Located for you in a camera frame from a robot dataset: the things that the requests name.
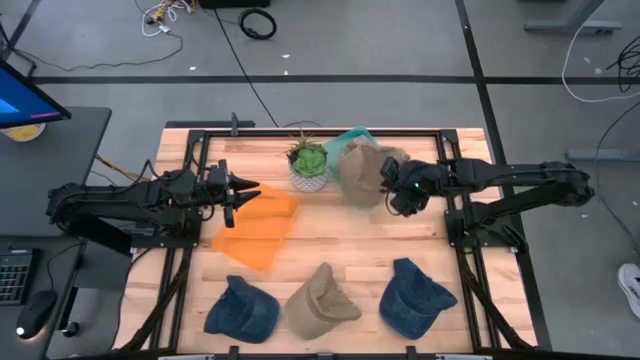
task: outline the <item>teal basket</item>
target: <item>teal basket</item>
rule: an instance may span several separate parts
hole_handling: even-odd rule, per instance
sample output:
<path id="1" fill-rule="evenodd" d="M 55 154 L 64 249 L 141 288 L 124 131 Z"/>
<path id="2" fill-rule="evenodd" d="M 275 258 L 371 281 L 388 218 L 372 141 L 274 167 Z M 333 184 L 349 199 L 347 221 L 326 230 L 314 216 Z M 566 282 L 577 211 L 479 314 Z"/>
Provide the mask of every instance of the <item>teal basket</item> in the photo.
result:
<path id="1" fill-rule="evenodd" d="M 333 138 L 324 143 L 324 148 L 327 150 L 327 162 L 329 163 L 329 173 L 334 176 L 336 172 L 336 163 L 338 158 L 347 148 L 347 145 L 358 136 L 366 136 L 372 144 L 378 144 L 376 140 L 369 134 L 367 128 L 364 126 L 356 126 L 353 129 L 341 134 L 340 136 Z"/>

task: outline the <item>orange cloth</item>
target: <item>orange cloth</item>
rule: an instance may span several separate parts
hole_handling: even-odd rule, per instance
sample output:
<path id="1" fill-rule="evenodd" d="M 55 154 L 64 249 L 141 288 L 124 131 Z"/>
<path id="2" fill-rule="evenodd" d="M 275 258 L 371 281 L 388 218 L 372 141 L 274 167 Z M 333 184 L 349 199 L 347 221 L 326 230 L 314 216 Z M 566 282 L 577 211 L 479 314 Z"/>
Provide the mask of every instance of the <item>orange cloth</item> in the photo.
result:
<path id="1" fill-rule="evenodd" d="M 222 228 L 213 239 L 213 248 L 248 267 L 266 271 L 291 230 L 298 213 L 297 198 L 266 185 L 260 194 L 234 214 L 234 228 Z"/>

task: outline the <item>gray concrete floor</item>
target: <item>gray concrete floor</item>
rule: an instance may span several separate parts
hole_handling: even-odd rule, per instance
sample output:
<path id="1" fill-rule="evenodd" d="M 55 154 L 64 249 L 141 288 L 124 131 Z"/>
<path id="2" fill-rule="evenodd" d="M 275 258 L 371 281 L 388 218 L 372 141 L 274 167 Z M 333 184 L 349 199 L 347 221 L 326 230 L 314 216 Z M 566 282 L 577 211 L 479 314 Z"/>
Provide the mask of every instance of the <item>gray concrete floor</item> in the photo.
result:
<path id="1" fill-rule="evenodd" d="M 472 70 L 453 1 L 274 0 L 278 21 L 271 41 L 248 40 L 226 25 L 251 75 L 410 74 L 469 76 Z M 27 8 L 24 0 L 0 0 L 3 24 L 12 32 Z M 143 7 L 154 5 L 140 0 Z M 523 32 L 527 18 L 564 17 L 577 1 L 466 1 L 478 53 L 487 76 L 559 76 L 570 38 Z M 624 29 L 604 38 L 579 39 L 569 76 L 595 75 L 638 34 L 640 3 L 609 1 L 599 19 Z M 239 10 L 222 10 L 234 20 Z M 240 75 L 214 19 L 178 14 L 170 24 L 184 37 L 184 50 L 161 63 L 65 73 L 41 65 L 36 76 Z M 177 46 L 176 39 L 148 39 L 131 0 L 41 0 L 18 48 L 65 67 L 98 62 L 141 61 Z M 12 56 L 10 63 L 23 66 Z M 107 106 L 113 117 L 100 153 L 137 171 L 153 159 L 169 120 L 224 120 L 236 112 L 258 126 L 271 126 L 246 84 L 43 85 L 66 106 Z M 475 85 L 414 83 L 257 84 L 280 124 L 313 120 L 324 125 L 485 127 Z M 578 86 L 584 97 L 616 95 L 615 86 Z M 562 86 L 491 85 L 489 93 L 509 162 L 562 160 L 574 147 L 594 147 L 599 136 L 632 102 L 582 104 Z M 638 115 L 630 115 L 605 146 L 637 147 Z M 579 164 L 593 171 L 588 164 Z M 95 170 L 120 184 L 127 180 L 100 165 Z M 636 165 L 600 169 L 602 191 L 627 224 L 638 230 L 640 202 Z M 90 182 L 104 184 L 92 176 Z M 523 215 L 543 308 L 558 351 L 637 355 L 640 320 L 616 284 L 617 267 L 638 261 L 624 233 L 599 201 L 579 209 L 545 207 Z M 97 314 L 82 336 L 56 337 L 51 356 L 104 351 L 115 329 L 119 293 L 81 294 L 72 317 Z"/>

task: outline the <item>monitor screen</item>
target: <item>monitor screen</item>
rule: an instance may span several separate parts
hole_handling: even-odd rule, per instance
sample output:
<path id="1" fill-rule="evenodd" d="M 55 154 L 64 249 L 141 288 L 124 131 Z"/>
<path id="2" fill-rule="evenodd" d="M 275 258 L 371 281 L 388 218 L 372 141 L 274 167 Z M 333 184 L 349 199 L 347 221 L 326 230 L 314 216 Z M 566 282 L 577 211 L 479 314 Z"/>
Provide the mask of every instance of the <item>monitor screen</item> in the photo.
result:
<path id="1" fill-rule="evenodd" d="M 70 114 L 0 60 L 0 129 L 61 120 Z"/>

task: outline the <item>blue denim cap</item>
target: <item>blue denim cap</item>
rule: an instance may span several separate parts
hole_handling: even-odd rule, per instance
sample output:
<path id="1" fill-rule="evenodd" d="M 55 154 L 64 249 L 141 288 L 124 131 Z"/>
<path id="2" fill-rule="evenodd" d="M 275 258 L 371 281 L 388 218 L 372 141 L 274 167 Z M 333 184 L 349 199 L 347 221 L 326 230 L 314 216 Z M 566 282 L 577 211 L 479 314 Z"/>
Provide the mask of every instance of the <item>blue denim cap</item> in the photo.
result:
<path id="1" fill-rule="evenodd" d="M 380 315 L 402 336 L 417 340 L 429 330 L 441 311 L 458 301 L 408 258 L 394 260 L 393 268 L 395 275 L 380 300 Z"/>
<path id="2" fill-rule="evenodd" d="M 229 275 L 227 282 L 229 287 L 207 315 L 204 332 L 252 344 L 264 342 L 276 327 L 280 304 L 242 276 Z"/>

